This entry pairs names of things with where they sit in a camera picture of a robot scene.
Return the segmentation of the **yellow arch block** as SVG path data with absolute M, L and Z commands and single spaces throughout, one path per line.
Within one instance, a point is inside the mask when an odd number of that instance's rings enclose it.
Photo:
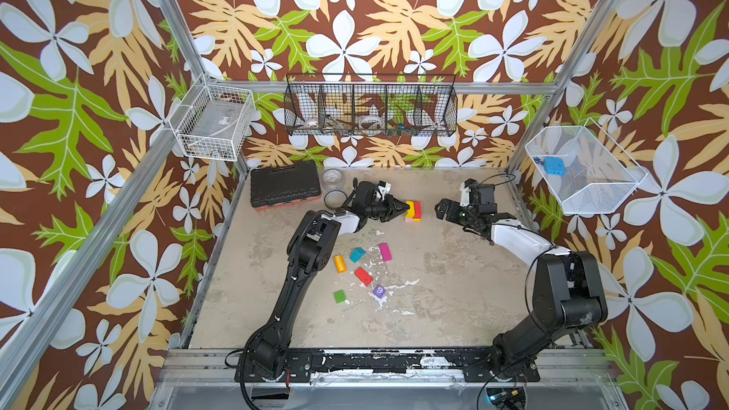
M 413 201 L 408 201 L 407 203 L 408 211 L 406 213 L 407 218 L 415 218 L 415 203 Z

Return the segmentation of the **red arch block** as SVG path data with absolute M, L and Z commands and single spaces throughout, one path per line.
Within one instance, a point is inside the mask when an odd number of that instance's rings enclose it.
M 423 218 L 423 212 L 421 211 L 421 203 L 419 201 L 415 201 L 413 220 L 415 222 L 421 222 L 422 218 Z

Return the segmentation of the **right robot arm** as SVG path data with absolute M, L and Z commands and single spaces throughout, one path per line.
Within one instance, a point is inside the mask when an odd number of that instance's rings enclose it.
M 508 213 L 480 214 L 473 206 L 442 199 L 436 217 L 461 226 L 499 245 L 530 265 L 533 289 L 528 315 L 514 328 L 497 336 L 488 356 L 493 376 L 510 379 L 554 341 L 575 331 L 599 325 L 609 315 L 596 258 L 589 252 L 558 247 L 526 228 Z

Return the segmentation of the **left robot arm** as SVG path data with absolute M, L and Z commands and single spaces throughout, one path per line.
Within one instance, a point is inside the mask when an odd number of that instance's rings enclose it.
M 313 279 L 332 257 L 343 219 L 326 210 L 309 211 L 303 217 L 287 246 L 287 273 L 273 312 L 240 351 L 241 383 L 246 382 L 248 369 L 269 380 L 283 373 L 299 309 Z

